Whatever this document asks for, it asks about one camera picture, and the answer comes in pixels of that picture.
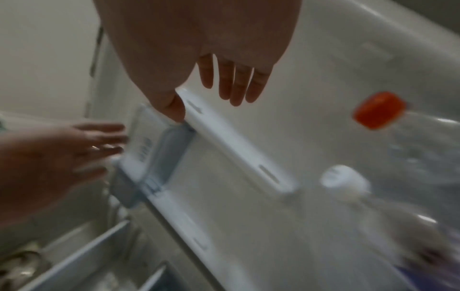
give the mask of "white wall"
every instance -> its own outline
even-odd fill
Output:
[[[91,0],[0,1],[0,111],[82,116],[98,25]]]

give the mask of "clear plastic bottle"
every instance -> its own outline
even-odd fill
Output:
[[[460,183],[460,123],[407,107],[396,94],[380,92],[363,102],[353,118],[368,129],[384,129],[392,157],[418,181]]]
[[[365,243],[414,289],[460,290],[458,232],[421,207],[373,196],[369,181],[350,167],[328,169],[321,184],[354,210]]]

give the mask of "white bottle cap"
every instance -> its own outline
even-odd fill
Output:
[[[344,165],[329,168],[322,174],[320,182],[339,201],[353,203],[370,195],[370,182]]]

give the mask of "orange bottle cap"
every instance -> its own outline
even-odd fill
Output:
[[[406,111],[403,99],[391,92],[379,92],[365,100],[353,113],[353,119],[368,129],[381,129]]]

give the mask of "refrigerator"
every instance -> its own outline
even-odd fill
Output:
[[[86,117],[126,123],[130,143],[105,182],[0,233],[4,252],[35,239],[58,257],[21,290],[414,290],[365,247],[352,213],[319,182],[348,165],[376,196],[460,228],[459,188],[411,179],[388,158],[384,136],[351,118],[368,96],[392,91],[460,120],[460,38],[403,4],[304,0],[259,100],[231,106],[196,68],[177,89],[184,124],[148,105],[101,31]],[[65,252],[52,248],[59,242]]]

